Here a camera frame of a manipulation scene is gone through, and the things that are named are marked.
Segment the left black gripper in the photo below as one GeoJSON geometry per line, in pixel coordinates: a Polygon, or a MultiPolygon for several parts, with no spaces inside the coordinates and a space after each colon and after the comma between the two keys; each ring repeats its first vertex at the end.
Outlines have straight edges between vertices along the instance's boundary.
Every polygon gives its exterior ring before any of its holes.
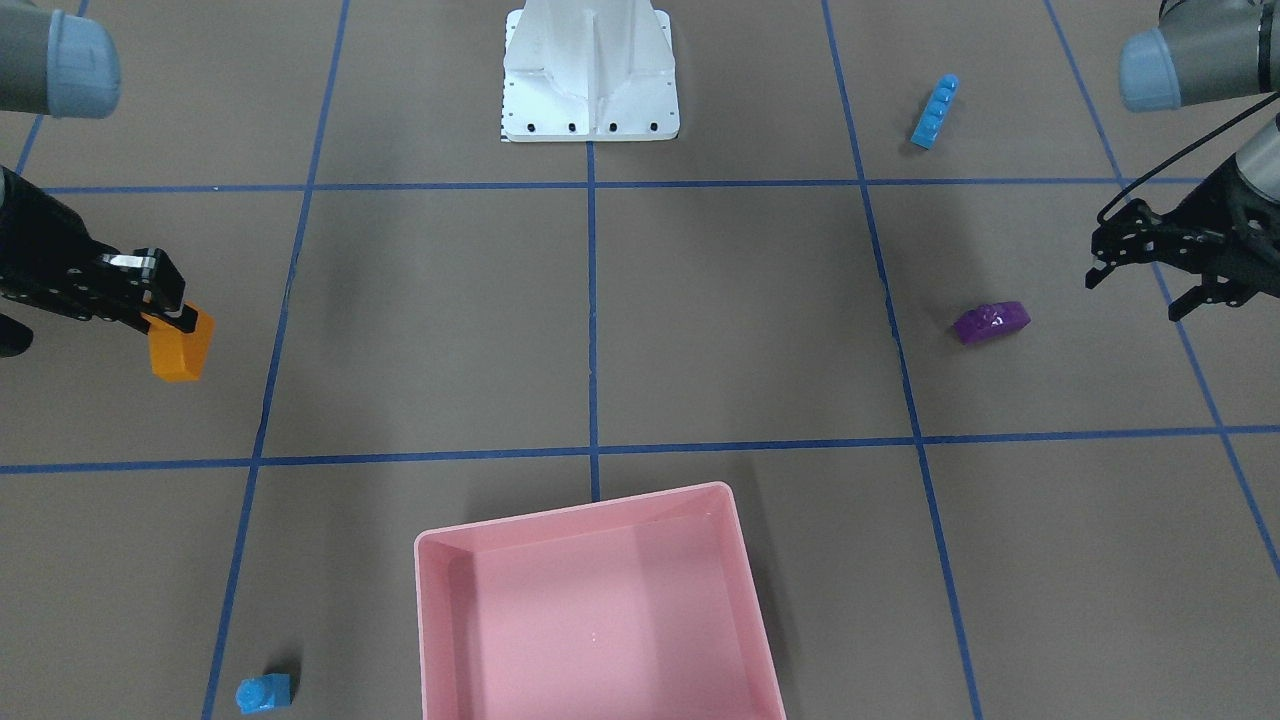
{"type": "Polygon", "coordinates": [[[1199,277],[1167,306],[1181,322],[1204,305],[1238,306],[1258,293],[1279,295],[1277,197],[1265,192],[1231,155],[1171,211],[1132,199],[1102,215],[1091,238],[1096,288],[1120,266],[1162,263],[1199,277]]]}

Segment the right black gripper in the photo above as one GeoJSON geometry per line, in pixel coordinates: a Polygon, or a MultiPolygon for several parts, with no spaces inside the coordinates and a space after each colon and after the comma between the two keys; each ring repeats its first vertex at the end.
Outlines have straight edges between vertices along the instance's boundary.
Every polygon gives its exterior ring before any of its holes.
{"type": "Polygon", "coordinates": [[[92,238],[65,204],[3,168],[3,297],[78,322],[119,322],[142,334],[193,334],[186,279],[159,247],[123,252],[92,238]]]}

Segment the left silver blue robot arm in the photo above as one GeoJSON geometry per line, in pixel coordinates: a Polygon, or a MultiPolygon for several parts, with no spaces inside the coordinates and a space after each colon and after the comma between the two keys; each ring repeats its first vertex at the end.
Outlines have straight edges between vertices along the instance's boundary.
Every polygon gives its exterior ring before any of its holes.
{"type": "MultiPolygon", "coordinates": [[[[1275,1],[1164,1],[1157,26],[1123,46],[1117,82],[1134,113],[1170,111],[1252,96],[1225,129],[1277,101],[1279,10],[1275,1]]],[[[1164,264],[1198,277],[1167,306],[1171,322],[1198,307],[1239,307],[1279,295],[1279,129],[1262,126],[1172,210],[1137,197],[1152,179],[1126,184],[1097,215],[1091,237],[1093,290],[1121,266],[1164,264]]]]}

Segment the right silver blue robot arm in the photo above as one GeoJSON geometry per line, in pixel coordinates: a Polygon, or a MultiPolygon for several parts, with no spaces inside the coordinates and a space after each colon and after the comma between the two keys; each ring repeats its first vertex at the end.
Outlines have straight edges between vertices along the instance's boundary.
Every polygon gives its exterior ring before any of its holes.
{"type": "MultiPolygon", "coordinates": [[[[5,1],[3,110],[102,119],[119,102],[122,69],[97,22],[32,1],[5,1]]],[[[78,322],[119,322],[148,341],[155,375],[195,380],[212,340],[211,315],[184,301],[186,279],[161,249],[123,252],[12,168],[3,169],[3,297],[78,322]]]]}

